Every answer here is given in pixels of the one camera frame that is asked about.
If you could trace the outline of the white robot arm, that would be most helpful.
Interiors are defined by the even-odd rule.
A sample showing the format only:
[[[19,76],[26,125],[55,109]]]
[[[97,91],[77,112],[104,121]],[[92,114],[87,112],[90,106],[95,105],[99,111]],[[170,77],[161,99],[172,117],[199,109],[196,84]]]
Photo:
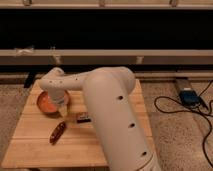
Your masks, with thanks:
[[[129,99],[135,76],[126,67],[67,75],[56,67],[39,81],[60,106],[67,90],[81,91],[110,171],[162,171]]]

